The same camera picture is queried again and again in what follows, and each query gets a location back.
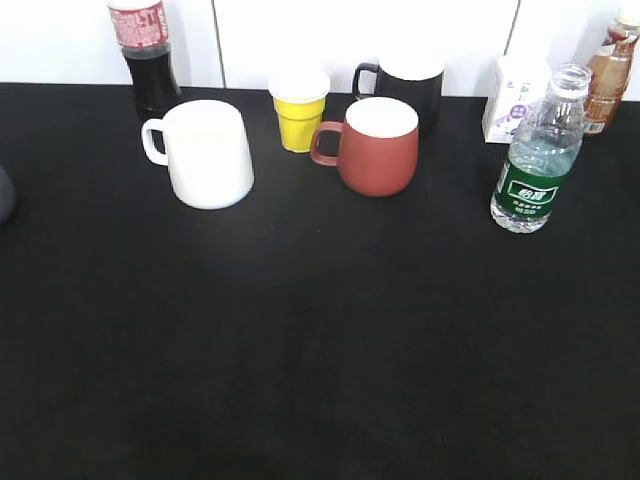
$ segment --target bottle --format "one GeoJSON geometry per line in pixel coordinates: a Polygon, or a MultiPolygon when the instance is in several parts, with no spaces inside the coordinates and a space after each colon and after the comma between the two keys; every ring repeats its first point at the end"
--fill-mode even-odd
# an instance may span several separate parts
{"type": "Polygon", "coordinates": [[[593,80],[585,106],[585,134],[597,135],[611,125],[629,85],[639,35],[640,1],[634,0],[618,11],[602,47],[589,62],[593,80]]]}
{"type": "Polygon", "coordinates": [[[161,0],[107,0],[142,120],[161,118],[181,99],[161,0]]]}
{"type": "Polygon", "coordinates": [[[491,215],[514,233],[532,233],[551,215],[558,190],[582,146],[591,70],[567,63],[544,99],[524,117],[491,198],[491,215]]]}

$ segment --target green label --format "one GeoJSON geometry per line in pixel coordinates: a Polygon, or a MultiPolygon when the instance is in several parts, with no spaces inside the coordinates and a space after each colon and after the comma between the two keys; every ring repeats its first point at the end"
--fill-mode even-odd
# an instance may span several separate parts
{"type": "Polygon", "coordinates": [[[507,160],[496,187],[496,201],[502,208],[529,218],[551,212],[566,175],[541,177],[524,172],[507,160]]]}

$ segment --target mug handle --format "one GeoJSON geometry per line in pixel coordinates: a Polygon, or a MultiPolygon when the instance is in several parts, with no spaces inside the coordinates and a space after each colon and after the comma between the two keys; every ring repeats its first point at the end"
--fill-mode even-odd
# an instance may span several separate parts
{"type": "Polygon", "coordinates": [[[169,165],[169,159],[164,153],[160,153],[156,148],[155,143],[153,142],[152,132],[153,130],[157,132],[163,132],[162,130],[163,124],[162,120],[157,118],[151,118],[144,122],[142,126],[142,148],[144,148],[144,153],[147,154],[149,160],[151,160],[156,165],[160,165],[162,167],[166,167],[169,165]]]}
{"type": "Polygon", "coordinates": [[[338,157],[332,157],[331,155],[323,155],[318,151],[318,144],[320,143],[320,135],[322,132],[336,132],[342,134],[343,124],[340,122],[322,122],[313,134],[313,140],[311,141],[311,160],[318,165],[324,165],[326,167],[337,167],[338,157]]]}
{"type": "Polygon", "coordinates": [[[376,75],[380,71],[380,66],[374,65],[373,63],[361,63],[356,68],[356,73],[353,74],[353,83],[351,84],[351,93],[356,100],[362,100],[363,98],[373,97],[370,93],[362,93],[360,91],[360,76],[363,71],[375,73],[376,75]]]}

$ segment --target red mug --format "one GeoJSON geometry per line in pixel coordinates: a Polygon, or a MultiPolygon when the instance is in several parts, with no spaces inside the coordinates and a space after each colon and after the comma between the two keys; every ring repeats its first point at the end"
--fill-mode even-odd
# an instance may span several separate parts
{"type": "Polygon", "coordinates": [[[322,122],[312,140],[311,159],[338,172],[352,190],[370,197],[402,191],[418,164],[418,114],[386,97],[360,100],[347,109],[344,123],[322,122]],[[323,155],[323,132],[340,134],[338,156],[323,155]]]}

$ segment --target plastic water bottle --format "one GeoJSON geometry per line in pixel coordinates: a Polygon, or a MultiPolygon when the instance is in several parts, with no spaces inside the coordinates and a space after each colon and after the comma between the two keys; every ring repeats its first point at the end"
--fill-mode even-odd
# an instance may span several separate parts
{"type": "Polygon", "coordinates": [[[587,67],[562,65],[518,127],[491,199],[491,215],[501,227],[532,233],[547,223],[582,146],[590,80],[587,67]]]}
{"type": "Polygon", "coordinates": [[[142,120],[161,118],[180,103],[161,0],[107,0],[142,120]]]}

